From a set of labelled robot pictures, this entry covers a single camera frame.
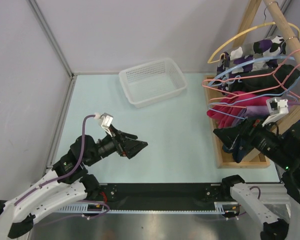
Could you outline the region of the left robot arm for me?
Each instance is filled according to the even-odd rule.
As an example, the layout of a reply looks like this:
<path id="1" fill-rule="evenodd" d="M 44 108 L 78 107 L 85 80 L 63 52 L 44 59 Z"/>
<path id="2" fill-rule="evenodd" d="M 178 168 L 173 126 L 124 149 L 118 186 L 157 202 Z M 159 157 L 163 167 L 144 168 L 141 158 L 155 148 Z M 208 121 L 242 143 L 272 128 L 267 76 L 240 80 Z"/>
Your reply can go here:
<path id="1" fill-rule="evenodd" d="M 131 159 L 148 146 L 136 135 L 110 127 L 110 133 L 94 141 L 79 136 L 69 151 L 25 193 L 0 200 L 0 240 L 17 239 L 54 211 L 78 201 L 104 199 L 103 188 L 87 167 L 111 154 Z"/>

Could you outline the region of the yellow clothes hanger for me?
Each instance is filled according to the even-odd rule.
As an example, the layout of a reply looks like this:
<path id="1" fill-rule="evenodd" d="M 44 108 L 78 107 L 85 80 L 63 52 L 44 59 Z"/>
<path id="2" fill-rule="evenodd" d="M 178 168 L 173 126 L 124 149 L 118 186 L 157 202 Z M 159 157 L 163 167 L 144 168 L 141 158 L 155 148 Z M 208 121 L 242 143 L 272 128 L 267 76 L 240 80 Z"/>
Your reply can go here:
<path id="1" fill-rule="evenodd" d="M 209 65 L 217 63 L 221 59 L 222 50 L 225 50 L 226 47 L 237 43 L 243 37 L 245 37 L 245 40 L 242 43 L 238 44 L 239 46 L 248 43 L 248 40 L 251 41 L 261 39 L 261 37 L 263 37 L 263 34 L 265 33 L 264 31 L 262 32 L 261 29 L 270 28 L 276 25 L 277 24 L 274 21 L 269 21 L 240 31 L 239 33 L 235 34 L 224 43 L 222 43 L 219 47 L 217 47 L 208 58 L 207 63 Z"/>

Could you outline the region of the purple camouflage trousers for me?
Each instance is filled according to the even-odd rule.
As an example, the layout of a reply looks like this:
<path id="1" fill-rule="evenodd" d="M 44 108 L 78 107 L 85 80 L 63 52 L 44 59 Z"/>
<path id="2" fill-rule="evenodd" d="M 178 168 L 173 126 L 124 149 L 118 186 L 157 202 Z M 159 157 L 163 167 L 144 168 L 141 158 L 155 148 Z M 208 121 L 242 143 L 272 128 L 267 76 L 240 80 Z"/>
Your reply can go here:
<path id="1" fill-rule="evenodd" d="M 284 38 L 280 35 L 272 35 L 270 37 L 258 40 L 253 43 L 247 43 L 238 47 L 233 47 L 222 53 L 220 60 L 217 63 L 216 74 L 232 68 L 238 64 L 244 63 L 257 58 L 279 56 L 286 54 L 286 44 Z M 278 65 L 278 60 L 254 63 L 247 65 L 243 69 L 237 69 L 232 72 L 232 78 L 236 73 L 252 72 L 267 68 L 275 68 Z"/>

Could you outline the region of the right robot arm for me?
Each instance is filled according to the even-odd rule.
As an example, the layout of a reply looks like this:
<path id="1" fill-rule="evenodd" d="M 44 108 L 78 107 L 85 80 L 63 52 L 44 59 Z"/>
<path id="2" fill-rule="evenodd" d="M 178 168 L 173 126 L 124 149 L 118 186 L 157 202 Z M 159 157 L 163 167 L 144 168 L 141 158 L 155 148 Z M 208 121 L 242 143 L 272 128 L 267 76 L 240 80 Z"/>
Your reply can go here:
<path id="1" fill-rule="evenodd" d="M 278 181 L 283 184 L 290 202 L 290 220 L 285 221 L 272 213 L 252 195 L 244 179 L 236 175 L 224 177 L 220 194 L 227 200 L 237 201 L 261 228 L 262 240 L 300 240 L 300 121 L 280 134 L 275 122 L 245 119 L 234 127 L 216 128 L 213 133 L 230 149 L 243 142 L 245 149 L 256 149 L 275 165 L 283 169 Z"/>

